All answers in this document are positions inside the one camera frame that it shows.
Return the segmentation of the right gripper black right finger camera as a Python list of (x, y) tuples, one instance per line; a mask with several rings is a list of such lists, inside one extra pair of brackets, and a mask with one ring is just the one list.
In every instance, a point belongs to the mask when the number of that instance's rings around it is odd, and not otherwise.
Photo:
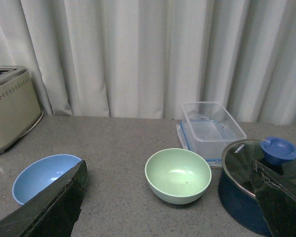
[(255, 160), (250, 182), (273, 237), (296, 237), (296, 183)]

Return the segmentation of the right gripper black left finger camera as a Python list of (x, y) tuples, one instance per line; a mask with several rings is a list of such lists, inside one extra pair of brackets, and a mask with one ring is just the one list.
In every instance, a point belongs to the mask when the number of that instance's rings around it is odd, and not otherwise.
[(77, 222), (87, 181), (80, 161), (17, 210), (0, 220), (0, 237), (69, 237)]

